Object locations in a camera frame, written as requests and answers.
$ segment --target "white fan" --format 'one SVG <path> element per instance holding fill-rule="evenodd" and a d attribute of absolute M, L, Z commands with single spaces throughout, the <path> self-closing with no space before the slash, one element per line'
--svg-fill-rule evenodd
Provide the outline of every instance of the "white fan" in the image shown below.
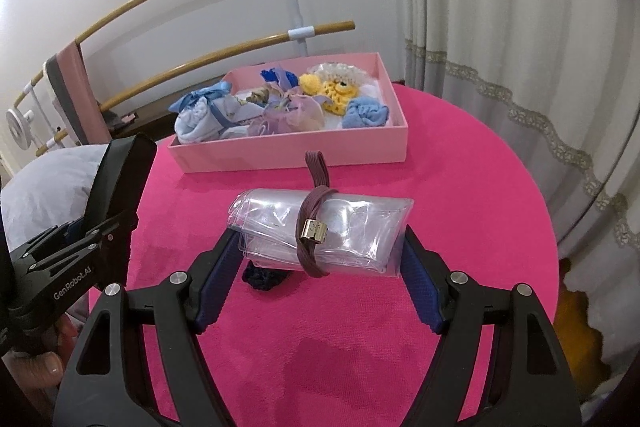
<path fill-rule="evenodd" d="M 22 114 L 18 109 L 12 107 L 6 112 L 6 121 L 9 124 L 9 132 L 18 147 L 26 151 L 33 143 L 30 126 L 33 121 L 33 111 L 30 109 L 26 114 Z"/>

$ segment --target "pink storage box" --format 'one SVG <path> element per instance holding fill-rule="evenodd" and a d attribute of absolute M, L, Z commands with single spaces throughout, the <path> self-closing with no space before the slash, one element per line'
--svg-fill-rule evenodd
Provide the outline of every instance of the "pink storage box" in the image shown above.
<path fill-rule="evenodd" d="M 251 136 L 187 145 L 180 145 L 174 137 L 169 151 L 182 171 L 304 167 L 305 152 L 309 150 L 322 151 L 327 165 L 403 162 L 406 157 L 408 126 L 389 75 L 377 53 L 288 58 L 229 71 L 224 80 L 231 82 L 233 92 L 236 92 L 262 85 L 262 70 L 280 65 L 285 70 L 300 75 L 322 62 L 342 62 L 356 66 L 376 78 L 384 103 L 389 108 L 390 124 L 384 127 Z"/>

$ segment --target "blue ribbon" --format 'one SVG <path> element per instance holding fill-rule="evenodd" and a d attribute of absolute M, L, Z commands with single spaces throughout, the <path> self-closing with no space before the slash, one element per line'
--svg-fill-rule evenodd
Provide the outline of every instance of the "blue ribbon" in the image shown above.
<path fill-rule="evenodd" d="M 276 68 L 271 68 L 270 70 L 262 70 L 260 72 L 260 76 L 263 77 L 265 82 L 275 82 L 283 91 L 287 91 L 292 87 L 296 87 L 298 85 L 298 78 L 295 73 L 291 73 L 291 71 L 285 71 L 279 66 Z M 286 84 L 283 85 L 283 80 L 287 80 L 289 82 L 289 86 L 287 86 Z"/>
<path fill-rule="evenodd" d="M 177 102 L 172 103 L 169 106 L 169 111 L 181 113 L 188 107 L 193 107 L 196 105 L 196 102 L 202 97 L 207 99 L 207 105 L 209 105 L 209 110 L 212 112 L 213 116 L 216 117 L 216 120 L 220 122 L 220 124 L 224 128 L 236 127 L 237 123 L 233 123 L 228 120 L 222 111 L 219 110 L 218 106 L 214 104 L 214 100 L 219 98 L 224 98 L 226 95 L 231 93 L 231 83 L 220 81 L 217 84 L 214 84 L 210 87 L 203 87 L 202 89 L 197 89 L 195 91 L 191 91 L 190 93 L 185 94 L 181 97 Z"/>

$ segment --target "yellow object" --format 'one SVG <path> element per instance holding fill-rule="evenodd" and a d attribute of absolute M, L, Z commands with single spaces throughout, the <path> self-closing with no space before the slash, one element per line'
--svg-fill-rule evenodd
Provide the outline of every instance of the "yellow object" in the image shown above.
<path fill-rule="evenodd" d="M 324 102 L 322 107 L 325 111 L 344 116 L 347 105 L 352 98 L 358 95 L 358 86 L 346 80 L 326 80 L 320 81 L 316 74 L 302 74 L 298 79 L 302 92 L 309 96 L 322 94 L 331 99 L 331 103 Z"/>
<path fill-rule="evenodd" d="M 320 90 L 322 89 L 322 82 L 320 81 L 320 77 L 316 74 L 301 74 L 298 78 L 298 83 L 302 88 L 302 92 L 309 96 L 320 94 Z"/>

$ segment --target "metal screw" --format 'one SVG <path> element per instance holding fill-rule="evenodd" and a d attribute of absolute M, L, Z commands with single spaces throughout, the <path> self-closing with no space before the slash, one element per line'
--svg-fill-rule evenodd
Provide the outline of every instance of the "metal screw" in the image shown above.
<path fill-rule="evenodd" d="M 516 290 L 518 290 L 520 295 L 524 295 L 525 297 L 529 297 L 533 293 L 531 286 L 525 283 L 518 284 Z"/>
<path fill-rule="evenodd" d="M 187 280 L 187 274 L 185 272 L 174 272 L 169 276 L 169 282 L 171 284 L 182 284 Z"/>
<path fill-rule="evenodd" d="M 118 293 L 119 291 L 120 291 L 120 285 L 116 282 L 112 282 L 110 285 L 107 286 L 107 288 L 104 289 L 104 292 L 110 297 L 116 295 L 116 293 Z"/>
<path fill-rule="evenodd" d="M 469 276 L 460 271 L 451 272 L 451 280 L 456 284 L 466 284 L 469 280 Z"/>

